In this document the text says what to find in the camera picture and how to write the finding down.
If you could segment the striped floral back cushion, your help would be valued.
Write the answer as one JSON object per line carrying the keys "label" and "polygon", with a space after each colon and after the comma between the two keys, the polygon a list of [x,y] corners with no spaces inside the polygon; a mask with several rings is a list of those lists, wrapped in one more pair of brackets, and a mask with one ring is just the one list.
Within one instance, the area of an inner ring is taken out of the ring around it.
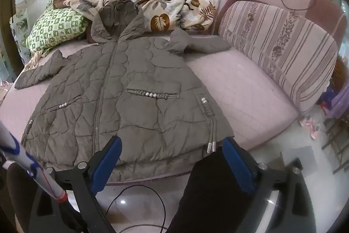
{"label": "striped floral back cushion", "polygon": [[285,9],[237,1],[224,14],[218,34],[254,62],[308,113],[330,81],[336,41],[320,26]]}

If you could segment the pink slippers on floor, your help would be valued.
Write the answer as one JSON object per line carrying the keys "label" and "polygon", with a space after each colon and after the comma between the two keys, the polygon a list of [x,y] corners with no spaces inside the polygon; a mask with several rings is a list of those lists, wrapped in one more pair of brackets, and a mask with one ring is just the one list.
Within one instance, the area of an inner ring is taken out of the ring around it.
{"label": "pink slippers on floor", "polygon": [[321,126],[311,117],[311,115],[306,115],[303,118],[301,118],[299,120],[299,124],[301,127],[309,126],[311,138],[313,140],[317,139],[320,133]]}

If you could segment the black trouser leg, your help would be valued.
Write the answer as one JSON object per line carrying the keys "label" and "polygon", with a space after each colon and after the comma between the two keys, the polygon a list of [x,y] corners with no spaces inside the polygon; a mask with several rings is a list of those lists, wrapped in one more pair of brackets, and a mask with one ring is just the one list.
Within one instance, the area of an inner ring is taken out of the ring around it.
{"label": "black trouser leg", "polygon": [[217,150],[194,165],[167,232],[235,232],[250,204]]}

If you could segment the dark wooden rack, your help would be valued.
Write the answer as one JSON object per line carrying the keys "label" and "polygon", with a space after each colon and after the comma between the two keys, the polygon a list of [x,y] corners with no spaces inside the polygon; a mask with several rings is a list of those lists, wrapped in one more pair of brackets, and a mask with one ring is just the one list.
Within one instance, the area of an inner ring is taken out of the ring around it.
{"label": "dark wooden rack", "polygon": [[328,126],[328,124],[330,124],[330,126],[325,132],[327,141],[321,149],[325,150],[331,147],[334,151],[338,166],[332,173],[337,174],[342,170],[348,170],[348,155],[344,160],[345,153],[348,152],[348,111],[338,119],[326,119],[325,126]]}

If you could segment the olive quilted hooded jacket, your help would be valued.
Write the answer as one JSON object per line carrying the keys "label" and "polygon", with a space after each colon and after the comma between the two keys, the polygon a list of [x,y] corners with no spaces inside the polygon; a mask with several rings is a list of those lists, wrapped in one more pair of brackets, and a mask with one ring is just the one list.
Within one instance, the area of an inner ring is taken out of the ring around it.
{"label": "olive quilted hooded jacket", "polygon": [[56,51],[17,78],[16,89],[50,81],[22,136],[36,160],[71,169],[117,136],[122,153],[109,181],[129,183],[185,170],[233,136],[183,57],[224,52],[229,44],[181,29],[169,39],[144,33],[143,12],[131,1],[114,1],[92,22],[94,45],[67,57]]}

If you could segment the green white patterned pillow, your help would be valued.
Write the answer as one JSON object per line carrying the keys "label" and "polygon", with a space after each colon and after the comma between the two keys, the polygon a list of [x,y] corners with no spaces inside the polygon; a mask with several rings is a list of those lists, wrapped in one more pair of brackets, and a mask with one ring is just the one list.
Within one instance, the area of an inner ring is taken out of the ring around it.
{"label": "green white patterned pillow", "polygon": [[82,35],[88,20],[71,8],[57,8],[49,0],[44,12],[34,23],[26,46],[35,53],[50,49]]}

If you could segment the dark mat on floor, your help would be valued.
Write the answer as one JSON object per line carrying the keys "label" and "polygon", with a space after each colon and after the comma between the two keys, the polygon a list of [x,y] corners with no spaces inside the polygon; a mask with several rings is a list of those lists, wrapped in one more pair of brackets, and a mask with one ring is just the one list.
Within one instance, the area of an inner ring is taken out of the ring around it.
{"label": "dark mat on floor", "polygon": [[273,162],[280,170],[297,168],[303,177],[315,173],[318,169],[311,146],[288,148],[285,151],[281,151],[279,157]]}

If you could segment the cream leaf print blanket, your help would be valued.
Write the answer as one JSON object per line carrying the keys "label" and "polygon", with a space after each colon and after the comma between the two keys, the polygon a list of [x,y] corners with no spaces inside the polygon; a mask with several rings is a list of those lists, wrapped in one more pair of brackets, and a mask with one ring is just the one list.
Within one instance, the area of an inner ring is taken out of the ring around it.
{"label": "cream leaf print blanket", "polygon": [[[53,0],[53,7],[71,8],[89,20],[97,11],[120,0]],[[144,13],[145,30],[149,33],[171,31],[179,27],[185,31],[203,32],[214,22],[219,0],[127,0]]]}

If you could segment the floral paper bag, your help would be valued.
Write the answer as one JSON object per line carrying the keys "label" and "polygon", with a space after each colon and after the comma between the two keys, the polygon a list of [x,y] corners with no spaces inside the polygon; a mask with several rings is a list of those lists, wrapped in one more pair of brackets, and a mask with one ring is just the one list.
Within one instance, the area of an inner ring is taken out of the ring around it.
{"label": "floral paper bag", "polygon": [[31,31],[27,10],[21,10],[10,17],[9,25],[22,63],[26,65],[31,59],[30,49],[26,45],[26,39]]}

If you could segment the pink quilted mattress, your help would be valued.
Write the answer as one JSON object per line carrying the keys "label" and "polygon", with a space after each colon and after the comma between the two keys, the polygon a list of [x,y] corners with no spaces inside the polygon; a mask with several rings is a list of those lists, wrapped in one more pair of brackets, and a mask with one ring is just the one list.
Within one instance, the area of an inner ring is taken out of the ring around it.
{"label": "pink quilted mattress", "polygon": [[[75,42],[65,44],[56,51],[67,57],[88,46],[84,42]],[[284,92],[237,50],[229,47],[215,54],[186,52],[183,57],[221,108],[233,136],[243,148],[251,149],[264,143],[289,126],[297,116],[295,106]],[[16,89],[14,84],[1,104],[1,121],[20,143],[28,121],[49,84],[50,81],[45,80],[24,89]]]}

